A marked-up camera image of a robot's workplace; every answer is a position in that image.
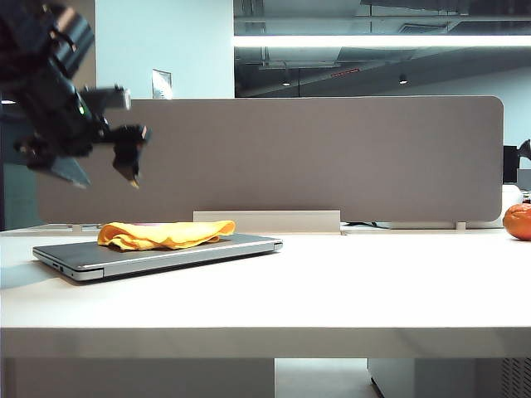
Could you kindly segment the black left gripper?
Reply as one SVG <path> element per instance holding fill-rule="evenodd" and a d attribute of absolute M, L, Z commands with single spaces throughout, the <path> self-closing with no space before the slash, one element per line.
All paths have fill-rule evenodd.
<path fill-rule="evenodd" d="M 87 188 L 90 179 L 74 158 L 88 156 L 96 144 L 110 144 L 114 169 L 132 186 L 139 188 L 139 160 L 151 129 L 142 124 L 126 124 L 112 129 L 103 119 L 38 118 L 35 132 L 15 141 L 13 148 L 25 158 L 41 161 L 55 157 L 50 166 L 53 177 L 76 187 Z"/>

